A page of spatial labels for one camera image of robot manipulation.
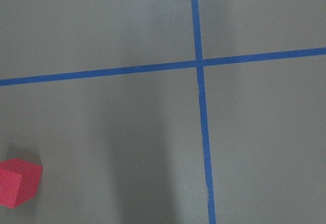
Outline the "near red cube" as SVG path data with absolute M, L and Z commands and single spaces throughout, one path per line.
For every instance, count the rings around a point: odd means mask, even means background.
M 38 191 L 43 167 L 18 158 L 1 162 L 1 205 L 16 208 Z

